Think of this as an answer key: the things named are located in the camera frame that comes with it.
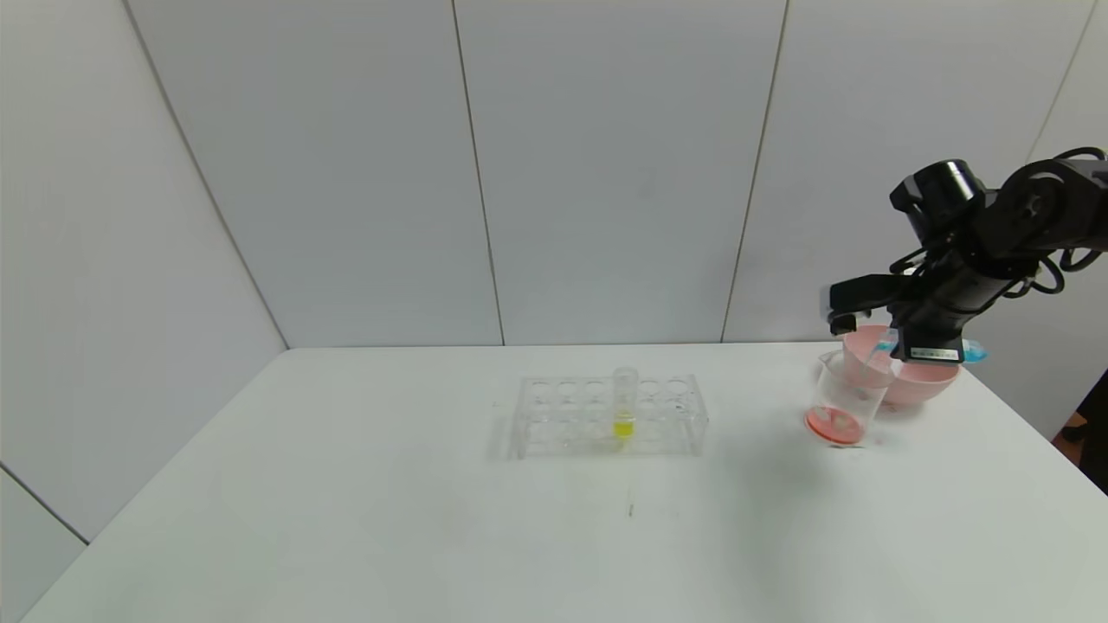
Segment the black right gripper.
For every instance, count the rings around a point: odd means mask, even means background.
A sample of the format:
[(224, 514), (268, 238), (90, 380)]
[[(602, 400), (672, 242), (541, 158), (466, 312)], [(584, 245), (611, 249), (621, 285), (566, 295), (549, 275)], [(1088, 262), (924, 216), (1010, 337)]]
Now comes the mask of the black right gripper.
[(1020, 263), (894, 263), (903, 288), (890, 304), (904, 362), (964, 362), (963, 330), (1022, 279)]

